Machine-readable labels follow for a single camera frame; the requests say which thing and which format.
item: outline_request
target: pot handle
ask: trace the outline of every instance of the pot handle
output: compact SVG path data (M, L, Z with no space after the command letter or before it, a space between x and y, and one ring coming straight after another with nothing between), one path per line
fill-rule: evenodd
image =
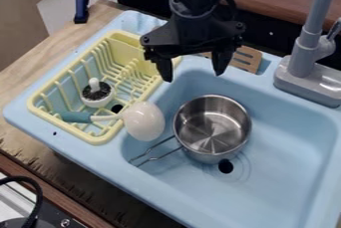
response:
M159 143L153 145L152 147L148 148L143 154L140 154L140 155L138 155L138 156L136 156L136 157L130 159L129 163L130 163L130 164L133 164L133 162L135 162L135 161L139 160L140 158L146 156L146 155L149 154L151 151L153 151L155 148L157 148L159 145L166 143L167 141L171 140L171 139L174 138L174 137L175 137L174 135L173 135L173 136L170 136L170 137L168 137L168 138L162 140L161 142L159 142ZM137 164L137 165L135 165L135 166L136 166L136 167L140 167L140 166L146 164L147 162L155 161L155 160L160 160L160 159L162 159L162 158L164 158L164 157L170 155L171 153L174 153L174 152L176 152L176 151L178 151L178 150L180 150L180 149L182 149L182 148L183 148L183 146L180 146L180 147L178 147L178 148L176 148L176 149L174 149L174 150L172 150L172 151L169 151L169 152L167 152L167 153L164 153L163 155L160 155L160 156L158 156L158 157L151 157L151 158L149 158L149 159L147 159L147 160L144 160L143 162L141 162L141 163L139 163L139 164Z

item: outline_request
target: sink drain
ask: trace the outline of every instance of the sink drain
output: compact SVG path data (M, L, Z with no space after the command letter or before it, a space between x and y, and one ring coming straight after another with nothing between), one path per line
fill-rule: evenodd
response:
M229 160L225 159L225 160L222 160L219 163L218 169L220 170L221 173L229 174L229 173L231 173L233 171L234 166L233 166L232 162L230 162Z
M243 183L251 174L251 163L241 152L234 159L224 159L217 165L202 165L202 171L223 183Z

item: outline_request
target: blue handle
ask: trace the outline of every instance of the blue handle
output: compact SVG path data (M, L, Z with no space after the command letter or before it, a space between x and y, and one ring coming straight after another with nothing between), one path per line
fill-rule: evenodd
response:
M65 122L91 123L90 113L66 112L60 113L62 120Z

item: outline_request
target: faucet handle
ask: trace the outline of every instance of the faucet handle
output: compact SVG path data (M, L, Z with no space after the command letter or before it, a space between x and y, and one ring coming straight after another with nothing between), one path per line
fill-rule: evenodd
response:
M335 21L334 25L329 30L329 33L327 35L327 40L333 41L340 31L341 31L341 17L339 17L339 19Z

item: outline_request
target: toy sink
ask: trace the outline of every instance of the toy sink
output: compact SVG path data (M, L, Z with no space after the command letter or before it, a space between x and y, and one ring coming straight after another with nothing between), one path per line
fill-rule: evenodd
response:
M130 31L152 29L154 19L126 12L79 48L86 49L105 31L125 29L125 19L147 22ZM13 125L45 142L83 167L147 202L187 227L317 228L335 227L341 210L341 110L328 109L273 86L279 58L263 55L260 75L228 68L215 77L209 60L183 59L171 84L151 95L164 112L167 129L154 142L140 142L122 129L103 145L80 138L30 114L28 98L44 82L73 61L71 55L4 110ZM245 149L231 160L229 172L218 165L188 159L180 150L135 167L129 161L172 135L177 109L193 98L217 94L231 97L248 110L253 123ZM174 139L146 158L177 148Z

